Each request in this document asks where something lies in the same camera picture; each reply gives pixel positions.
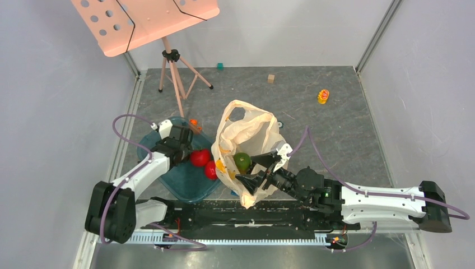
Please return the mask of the red fake tomato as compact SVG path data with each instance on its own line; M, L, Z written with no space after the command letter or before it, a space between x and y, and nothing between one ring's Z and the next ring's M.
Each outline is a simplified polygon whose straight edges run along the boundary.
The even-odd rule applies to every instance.
M190 154L190 162L196 167L203 167L211 160L211 153L208 149L195 150Z

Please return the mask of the green fake mango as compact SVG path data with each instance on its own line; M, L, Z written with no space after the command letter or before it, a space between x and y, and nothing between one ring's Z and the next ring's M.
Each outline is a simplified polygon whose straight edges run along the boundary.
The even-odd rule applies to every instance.
M252 160L245 152L238 152L233 156L235 166L240 174L246 174L252 164Z

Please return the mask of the translucent cream plastic bag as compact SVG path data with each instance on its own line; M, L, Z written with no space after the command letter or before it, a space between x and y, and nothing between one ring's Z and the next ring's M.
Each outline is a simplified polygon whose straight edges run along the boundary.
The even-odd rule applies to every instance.
M277 188L258 189L251 195L235 178L239 171L233 156L238 152L249 156L265 154L279 141L286 142L280 134L278 120L271 112L241 100L231 101L224 109L211 152L219 180L239 195L240 203L246 209L273 194Z

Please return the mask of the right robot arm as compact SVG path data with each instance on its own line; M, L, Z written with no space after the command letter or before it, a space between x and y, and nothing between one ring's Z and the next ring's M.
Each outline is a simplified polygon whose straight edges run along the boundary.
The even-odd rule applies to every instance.
M432 233L452 231L448 209L442 206L445 194L435 182L400 189L368 187L328 179L308 166L294 174L279 166L282 158L275 152L250 159L266 169L235 176L249 193L276 187L323 215L331 229L375 221L409 223Z

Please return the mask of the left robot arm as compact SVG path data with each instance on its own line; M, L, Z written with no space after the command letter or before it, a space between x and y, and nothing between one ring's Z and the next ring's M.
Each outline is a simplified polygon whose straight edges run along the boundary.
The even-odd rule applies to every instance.
M85 230L104 244L125 243L137 228L153 222L165 229L175 224L176 213L162 200L138 203L137 199L156 179L189 159L193 131L169 120L157 131L161 139L146 159L112 182L98 182L92 190Z

